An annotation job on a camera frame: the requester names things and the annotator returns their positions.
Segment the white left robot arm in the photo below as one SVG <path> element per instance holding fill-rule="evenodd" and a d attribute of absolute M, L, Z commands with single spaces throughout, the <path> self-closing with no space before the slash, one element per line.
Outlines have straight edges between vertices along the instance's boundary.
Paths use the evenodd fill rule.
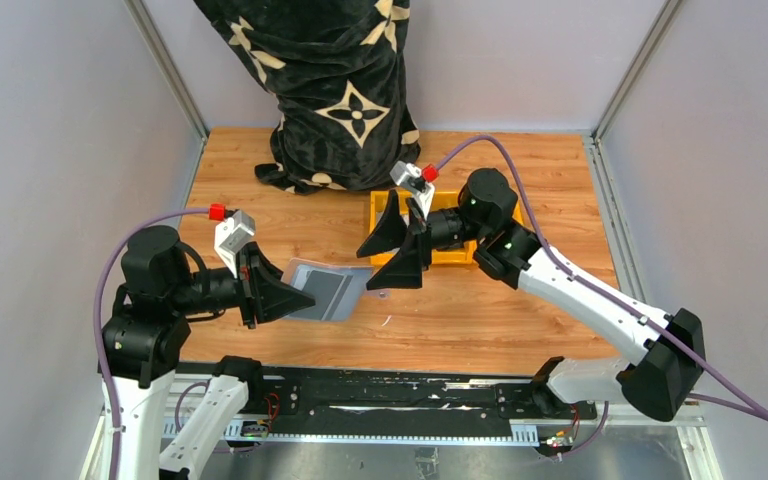
<path fill-rule="evenodd" d="M 138 230 L 121 259 L 125 276 L 112 316 L 101 329 L 101 371 L 109 428 L 103 452 L 113 479 L 197 479 L 239 412 L 275 416 L 279 398 L 267 391 L 262 364 L 230 356 L 215 364 L 195 412 L 167 446 L 161 445 L 165 406 L 180 354 L 191 333 L 189 317 L 213 318 L 237 308 L 254 329 L 315 305 L 314 297 L 281 280 L 253 241 L 253 230 L 232 220 L 215 229 L 224 267 L 192 272 L 193 250 L 178 231 L 156 225 Z"/>

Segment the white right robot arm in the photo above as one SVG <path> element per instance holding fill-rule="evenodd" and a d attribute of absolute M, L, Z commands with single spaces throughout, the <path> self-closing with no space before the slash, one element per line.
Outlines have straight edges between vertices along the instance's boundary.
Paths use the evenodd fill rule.
<path fill-rule="evenodd" d="M 620 355 L 547 360 L 530 392 L 537 413 L 552 418 L 582 401 L 624 402 L 657 421 L 675 418 L 703 373 L 704 337 L 695 314 L 645 305 L 578 268 L 515 219 L 519 197 L 494 168 L 473 171 L 456 205 L 439 210 L 431 208 L 434 168 L 400 162 L 391 177 L 410 196 L 400 201 L 389 192 L 383 213 L 356 252 L 360 258 L 392 254 L 367 289 L 419 289 L 433 252 L 473 241 L 472 258 L 489 278 L 562 309 Z"/>

